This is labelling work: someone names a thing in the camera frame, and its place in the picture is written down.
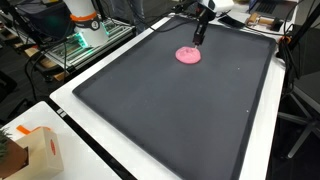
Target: white table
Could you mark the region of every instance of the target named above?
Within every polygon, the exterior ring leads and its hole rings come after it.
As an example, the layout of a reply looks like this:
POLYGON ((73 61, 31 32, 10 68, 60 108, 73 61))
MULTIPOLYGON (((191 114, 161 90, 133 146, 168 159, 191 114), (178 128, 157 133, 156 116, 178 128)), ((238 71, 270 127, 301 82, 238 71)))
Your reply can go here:
POLYGON ((45 103, 40 102, 4 126, 12 139, 24 135, 16 130, 18 125, 32 130, 47 126, 58 136, 64 171, 52 180, 88 180, 121 178, 45 103))
MULTIPOLYGON (((235 11, 231 11, 230 16, 242 22, 249 17, 248 14, 235 11)), ((156 23, 153 27, 158 28, 167 20, 168 18, 164 18, 156 23)), ((84 128, 85 131, 87 131, 98 143, 101 144, 103 148, 105 148, 136 178, 140 180, 179 179, 177 175, 165 168, 160 162, 138 147, 135 143, 129 140, 120 131, 100 117, 97 113, 88 108, 72 94, 72 90, 75 87, 94 75, 104 66, 108 65, 110 62, 119 57, 122 53, 126 52, 150 33, 152 33, 152 30, 148 29, 138 37, 132 39, 130 42, 123 45, 107 57, 103 58, 97 64, 52 93, 50 98, 82 128, 84 128)), ((284 73, 285 68, 282 60, 279 60, 274 56, 269 65, 260 103, 256 112, 255 121, 240 175, 241 180, 265 179, 284 73)))

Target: black tray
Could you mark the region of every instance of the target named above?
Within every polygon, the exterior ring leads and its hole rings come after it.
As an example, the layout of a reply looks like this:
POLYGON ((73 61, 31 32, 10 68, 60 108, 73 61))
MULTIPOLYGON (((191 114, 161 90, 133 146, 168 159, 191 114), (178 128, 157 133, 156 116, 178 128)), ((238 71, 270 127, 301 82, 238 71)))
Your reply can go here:
POLYGON ((209 25, 202 60, 182 64, 196 25, 153 32, 73 93, 181 178, 238 179, 276 43, 209 25))

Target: box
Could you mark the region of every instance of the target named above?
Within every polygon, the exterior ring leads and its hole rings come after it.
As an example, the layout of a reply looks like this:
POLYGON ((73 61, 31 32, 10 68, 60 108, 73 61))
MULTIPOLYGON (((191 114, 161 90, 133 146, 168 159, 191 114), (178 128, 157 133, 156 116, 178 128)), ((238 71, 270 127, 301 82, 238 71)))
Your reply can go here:
POLYGON ((63 171, 63 163, 57 135, 45 128, 16 141, 28 149, 29 164, 6 180, 49 180, 63 171))

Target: pink object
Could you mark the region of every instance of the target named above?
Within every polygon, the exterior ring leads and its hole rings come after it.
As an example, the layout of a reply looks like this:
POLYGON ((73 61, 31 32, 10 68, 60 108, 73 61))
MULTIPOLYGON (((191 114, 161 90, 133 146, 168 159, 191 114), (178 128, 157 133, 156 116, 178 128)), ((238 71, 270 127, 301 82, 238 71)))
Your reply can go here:
POLYGON ((182 47, 176 51, 176 58, 185 64, 195 64, 200 61, 200 51, 196 48, 182 47))

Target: office chair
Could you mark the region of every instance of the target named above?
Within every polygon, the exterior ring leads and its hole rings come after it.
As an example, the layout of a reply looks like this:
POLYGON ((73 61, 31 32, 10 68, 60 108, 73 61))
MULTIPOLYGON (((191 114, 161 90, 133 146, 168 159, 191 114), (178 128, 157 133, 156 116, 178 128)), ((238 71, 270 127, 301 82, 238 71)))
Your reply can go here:
POLYGON ((295 81, 294 92, 290 96, 306 117, 282 112, 278 113, 278 117, 306 127, 286 158, 295 155, 309 134, 314 133, 320 139, 320 72, 302 76, 295 81))
POLYGON ((0 71, 0 103, 17 87, 16 81, 0 71))

